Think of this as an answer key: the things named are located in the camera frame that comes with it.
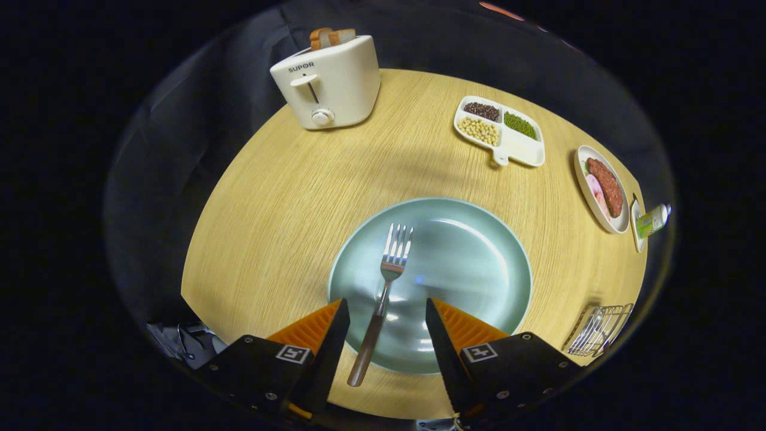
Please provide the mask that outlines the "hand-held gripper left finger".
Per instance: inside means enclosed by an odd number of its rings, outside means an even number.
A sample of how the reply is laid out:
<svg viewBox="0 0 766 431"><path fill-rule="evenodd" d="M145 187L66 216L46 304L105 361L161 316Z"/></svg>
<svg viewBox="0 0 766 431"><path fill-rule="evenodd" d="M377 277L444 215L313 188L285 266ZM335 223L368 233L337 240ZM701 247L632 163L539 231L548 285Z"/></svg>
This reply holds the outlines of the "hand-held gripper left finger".
<svg viewBox="0 0 766 431"><path fill-rule="evenodd" d="M314 420L327 406L350 325L333 301L268 338L243 335L197 369L197 381L265 420Z"/></svg>

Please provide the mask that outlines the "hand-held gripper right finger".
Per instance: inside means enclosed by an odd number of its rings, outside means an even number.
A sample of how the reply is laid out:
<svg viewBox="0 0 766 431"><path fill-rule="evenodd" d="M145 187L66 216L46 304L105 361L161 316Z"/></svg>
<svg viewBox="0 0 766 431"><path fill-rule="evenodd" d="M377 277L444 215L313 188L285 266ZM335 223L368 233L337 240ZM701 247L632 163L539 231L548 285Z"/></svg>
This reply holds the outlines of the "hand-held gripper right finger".
<svg viewBox="0 0 766 431"><path fill-rule="evenodd" d="M585 374L538 335L509 335L437 298L427 300L425 321L462 429L505 429Z"/></svg>

